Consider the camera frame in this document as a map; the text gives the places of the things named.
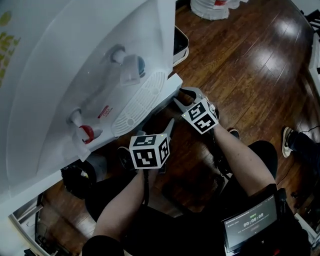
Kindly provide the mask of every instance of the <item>display screen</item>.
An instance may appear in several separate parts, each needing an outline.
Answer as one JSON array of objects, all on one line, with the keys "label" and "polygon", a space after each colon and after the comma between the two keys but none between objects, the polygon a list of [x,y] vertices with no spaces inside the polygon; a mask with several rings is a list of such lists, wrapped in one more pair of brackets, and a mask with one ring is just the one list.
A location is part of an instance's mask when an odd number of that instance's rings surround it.
[{"label": "display screen", "polygon": [[264,230],[277,220],[274,195],[257,206],[224,222],[228,247],[232,248]]}]

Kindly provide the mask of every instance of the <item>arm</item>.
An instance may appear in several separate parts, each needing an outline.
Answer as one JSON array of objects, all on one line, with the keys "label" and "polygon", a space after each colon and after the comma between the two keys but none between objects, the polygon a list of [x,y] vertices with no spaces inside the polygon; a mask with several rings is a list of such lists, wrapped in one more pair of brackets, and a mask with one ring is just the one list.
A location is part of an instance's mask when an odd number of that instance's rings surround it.
[{"label": "arm", "polygon": [[[149,187],[156,180],[158,170],[149,171]],[[120,241],[144,200],[144,172],[139,170],[133,180],[104,208],[93,236],[107,236]]]},{"label": "arm", "polygon": [[214,138],[224,153],[226,160],[248,196],[276,183],[264,162],[249,147],[235,138],[220,124],[213,129]]}]

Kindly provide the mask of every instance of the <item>person's foot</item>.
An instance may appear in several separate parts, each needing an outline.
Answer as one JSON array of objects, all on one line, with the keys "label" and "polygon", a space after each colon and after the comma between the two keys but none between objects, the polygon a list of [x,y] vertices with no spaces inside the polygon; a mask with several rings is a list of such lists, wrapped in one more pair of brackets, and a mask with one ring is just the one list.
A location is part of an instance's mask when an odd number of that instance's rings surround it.
[{"label": "person's foot", "polygon": [[283,130],[283,134],[282,134],[282,154],[285,158],[287,158],[288,156],[290,156],[291,151],[293,151],[292,149],[289,148],[288,145],[288,139],[290,137],[290,135],[293,133],[294,130],[292,130],[289,127],[284,128]]},{"label": "person's foot", "polygon": [[229,130],[229,133],[231,133],[234,137],[236,137],[238,140],[240,140],[240,133],[236,129]]}]

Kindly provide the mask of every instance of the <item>hardwood floor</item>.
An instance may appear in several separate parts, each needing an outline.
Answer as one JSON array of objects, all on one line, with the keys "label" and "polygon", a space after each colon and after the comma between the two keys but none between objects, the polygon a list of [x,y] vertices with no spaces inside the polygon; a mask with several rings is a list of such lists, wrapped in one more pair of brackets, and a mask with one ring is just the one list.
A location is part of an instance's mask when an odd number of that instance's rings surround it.
[{"label": "hardwood floor", "polygon": [[[275,146],[277,186],[286,189],[287,201],[295,212],[294,206],[304,198],[295,199],[291,193],[308,194],[315,179],[312,168],[299,155],[282,156],[281,130],[289,126],[308,131],[320,123],[318,96],[313,94],[307,71],[312,29],[289,0],[242,2],[238,9],[230,10],[228,19],[217,21],[201,19],[182,7],[176,12],[176,25],[189,38],[189,56],[174,72],[184,87],[201,88],[218,107],[221,124],[237,128],[245,144],[265,140]],[[164,185],[172,184],[171,196],[198,212],[215,194],[219,172],[206,138],[181,118],[173,103],[153,116],[145,131],[162,132],[172,117],[171,156],[166,174],[156,180],[150,205],[177,216],[179,211],[161,195]],[[320,142],[319,129],[307,134]],[[129,145],[130,137],[122,136],[97,151],[106,156],[109,175],[121,172],[116,149]],[[78,254],[95,228],[84,201],[59,182],[45,192],[43,204],[40,223],[46,229],[42,234]]]}]

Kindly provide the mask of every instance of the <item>black t-shirt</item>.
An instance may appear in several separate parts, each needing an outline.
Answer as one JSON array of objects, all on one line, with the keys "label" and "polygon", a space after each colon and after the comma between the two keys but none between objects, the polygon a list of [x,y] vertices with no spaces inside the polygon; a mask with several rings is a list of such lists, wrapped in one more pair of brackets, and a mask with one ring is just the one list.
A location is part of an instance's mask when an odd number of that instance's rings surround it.
[{"label": "black t-shirt", "polygon": [[[289,207],[283,221],[281,222],[281,232],[274,234],[281,240],[279,253],[277,256],[284,255],[310,255],[310,245],[308,234],[303,230],[299,222],[294,218]],[[134,237],[132,233],[124,238],[121,243],[108,236],[94,236],[90,238],[82,248],[83,256],[123,256],[124,249],[133,256],[143,255],[225,255],[223,250],[223,233],[218,228],[214,217],[210,218],[201,213],[192,214],[174,219],[167,226],[154,226],[151,222],[157,219],[149,219],[148,225],[151,226],[149,234],[144,234],[145,243],[140,243],[141,239],[137,235],[134,242],[126,242],[128,237]],[[252,251],[252,255],[264,255],[263,251]]]}]

